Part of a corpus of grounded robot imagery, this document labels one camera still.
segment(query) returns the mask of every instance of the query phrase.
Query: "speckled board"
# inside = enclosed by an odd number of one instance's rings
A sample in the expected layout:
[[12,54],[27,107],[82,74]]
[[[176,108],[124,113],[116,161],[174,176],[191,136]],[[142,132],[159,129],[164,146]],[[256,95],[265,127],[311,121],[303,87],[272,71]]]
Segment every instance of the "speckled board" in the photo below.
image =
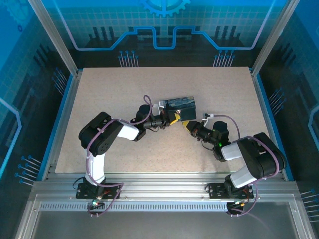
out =
[[[130,120],[144,103],[194,96],[197,120],[204,112],[232,116],[241,136],[267,132],[248,67],[85,68],[80,80],[56,173],[84,173],[80,130],[100,111]],[[230,140],[237,139],[226,118]],[[180,122],[158,132],[147,131],[138,142],[117,138],[105,157],[105,172],[233,172],[243,160],[221,163]]]

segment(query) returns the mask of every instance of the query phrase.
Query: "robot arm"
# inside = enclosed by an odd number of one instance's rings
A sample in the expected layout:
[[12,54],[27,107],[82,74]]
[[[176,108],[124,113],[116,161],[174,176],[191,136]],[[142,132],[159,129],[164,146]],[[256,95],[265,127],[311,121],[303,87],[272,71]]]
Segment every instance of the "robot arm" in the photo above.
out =
[[[97,186],[105,183],[104,176],[104,156],[111,147],[116,137],[126,138],[131,141],[139,141],[146,134],[146,129],[165,129],[179,120],[196,119],[194,97],[184,97],[172,100],[160,101],[159,115],[153,115],[150,111],[151,104],[141,105],[136,113],[136,117],[130,122],[116,120],[112,122],[92,143],[89,148],[89,172],[86,172],[86,182]],[[79,139],[81,146],[87,149],[91,140],[97,133],[113,118],[100,112],[91,120],[80,132]]]
[[231,143],[228,139],[227,124],[224,122],[216,122],[212,130],[206,128],[204,122],[188,121],[183,125],[198,141],[212,144],[214,146],[212,151],[219,161],[244,159],[246,165],[225,178],[223,190],[227,192],[228,198],[241,197],[243,190],[248,189],[247,185],[276,172],[277,166],[271,153],[278,161],[279,170],[286,167],[285,157],[264,133],[241,138]]

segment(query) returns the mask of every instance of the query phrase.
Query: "black mounting bracket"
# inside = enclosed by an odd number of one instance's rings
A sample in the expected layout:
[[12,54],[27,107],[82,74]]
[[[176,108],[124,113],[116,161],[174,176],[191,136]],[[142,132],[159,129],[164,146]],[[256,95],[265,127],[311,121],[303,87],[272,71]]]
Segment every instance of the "black mounting bracket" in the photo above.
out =
[[227,209],[228,209],[227,213],[237,215],[237,214],[241,214],[243,212],[244,206],[236,205],[234,203],[227,203]]
[[208,183],[205,187],[210,199],[252,199],[254,198],[251,186],[244,186],[236,192],[228,192],[224,183]]
[[[114,183],[105,183],[105,179],[101,184],[113,185]],[[102,195],[102,199],[114,199],[116,193],[120,189],[120,186],[115,186],[112,188],[104,188],[100,186],[95,186],[90,184],[85,178],[83,183],[78,184],[75,198],[77,199],[96,199],[98,196]]]

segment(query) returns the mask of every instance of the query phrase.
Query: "purple cable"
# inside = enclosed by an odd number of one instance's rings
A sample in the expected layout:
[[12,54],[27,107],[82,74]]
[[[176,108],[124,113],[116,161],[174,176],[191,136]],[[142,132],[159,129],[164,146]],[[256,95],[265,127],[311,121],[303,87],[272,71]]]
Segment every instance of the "purple cable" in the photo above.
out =
[[276,165],[276,170],[275,170],[274,174],[272,174],[272,175],[270,175],[270,176],[267,176],[267,178],[275,177],[275,176],[278,174],[278,172],[279,172],[279,162],[278,162],[278,159],[277,159],[277,157],[275,156],[275,154],[270,150],[269,147],[267,147],[267,146],[266,146],[262,141],[260,141],[259,139],[256,139],[256,138],[251,137],[251,136],[247,136],[246,138],[252,139],[252,140],[256,141],[257,143],[259,143],[259,144],[260,144],[261,146],[263,146],[263,148],[272,156],[272,158],[273,158],[273,160],[274,160],[274,162],[275,162],[275,165]]
[[[232,210],[238,211],[238,212],[243,212],[243,210],[240,210],[237,208],[232,208]],[[258,216],[255,216],[254,214],[251,214],[251,213],[247,213],[247,214],[250,215],[251,217],[253,217],[254,219],[258,220],[267,230],[269,230],[272,233],[269,226],[263,220],[261,220]]]
[[[149,113],[147,114],[147,116],[140,122],[137,122],[137,123],[132,123],[131,125],[136,125],[136,124],[140,124],[140,123],[143,123],[144,121],[146,121],[148,119],[148,117],[150,116],[151,112],[152,112],[152,103],[151,103],[151,99],[148,95],[144,95],[143,96],[143,99],[144,101],[150,105],[150,110],[149,110]],[[120,121],[120,119],[112,119],[111,121],[107,122],[106,125],[104,125],[101,130],[92,138],[92,140],[89,142],[87,148],[86,148],[86,154],[87,154],[87,157],[86,157],[86,163],[85,163],[85,166],[86,166],[86,172],[89,176],[89,178],[91,179],[91,181],[93,183],[95,183],[96,185],[100,186],[100,187],[103,187],[103,188],[112,188],[112,187],[117,187],[117,186],[120,186],[118,192],[116,193],[115,197],[113,198],[113,200],[111,201],[111,203],[109,204],[109,206],[103,211],[101,212],[100,214],[93,214],[90,209],[88,209],[88,213],[90,213],[91,215],[94,215],[94,216],[98,216],[98,215],[102,215],[104,213],[106,213],[110,207],[113,205],[115,199],[118,197],[118,195],[120,194],[120,191],[124,185],[124,183],[117,183],[117,184],[112,184],[112,185],[104,185],[104,184],[100,184],[98,182],[96,182],[93,177],[91,176],[91,172],[90,172],[90,168],[89,168],[89,161],[90,161],[90,148],[93,144],[93,142],[105,131],[105,129],[110,125],[112,124],[114,121]]]
[[256,197],[255,197],[255,200],[254,200],[254,202],[253,202],[253,205],[251,205],[250,209],[248,209],[247,211],[245,211],[245,212],[243,212],[243,213],[241,213],[241,214],[237,214],[238,217],[241,217],[241,216],[243,216],[243,215],[249,213],[249,212],[253,209],[253,207],[256,205],[256,203],[257,203],[257,198],[258,198],[258,187],[257,187],[256,184],[254,184],[254,185],[255,185],[255,187],[256,187]]
[[[274,155],[274,153],[270,150],[269,147],[267,147],[267,146],[266,146],[263,142],[261,142],[260,140],[254,138],[254,137],[251,137],[251,136],[247,136],[247,137],[245,137],[245,138],[252,139],[252,140],[256,141],[256,142],[259,143],[261,146],[263,146],[263,148],[272,156],[272,158],[273,158],[273,160],[274,160],[274,162],[275,162],[275,165],[276,165],[276,170],[275,170],[274,174],[272,174],[272,175],[270,175],[270,176],[267,176],[267,177],[265,177],[265,178],[275,177],[275,176],[278,174],[278,172],[279,172],[279,162],[278,162],[277,157]],[[253,203],[253,205],[251,206],[251,208],[248,209],[247,211],[245,211],[245,212],[239,214],[239,215],[238,215],[239,217],[241,217],[241,216],[243,216],[243,215],[249,213],[249,212],[253,209],[253,207],[256,205],[257,199],[258,199],[258,187],[257,187],[257,183],[258,183],[259,181],[263,180],[263,179],[264,179],[264,178],[260,178],[260,179],[257,179],[256,181],[250,183],[251,185],[255,185],[255,187],[256,187],[256,197],[255,197],[254,203]]]
[[214,117],[226,117],[226,118],[229,118],[231,121],[233,121],[233,123],[234,123],[234,125],[236,126],[236,129],[237,129],[238,139],[240,139],[239,127],[238,127],[236,121],[232,117],[230,117],[228,115],[214,115]]
[[149,118],[149,116],[150,116],[150,114],[152,112],[152,103],[151,103],[150,97],[148,95],[144,95],[143,96],[143,100],[145,101],[146,104],[148,104],[150,106],[150,110],[149,110],[148,114],[146,115],[146,117],[143,120],[141,120],[140,122],[131,123],[131,125],[137,125],[137,124],[143,123],[144,121],[146,121]]

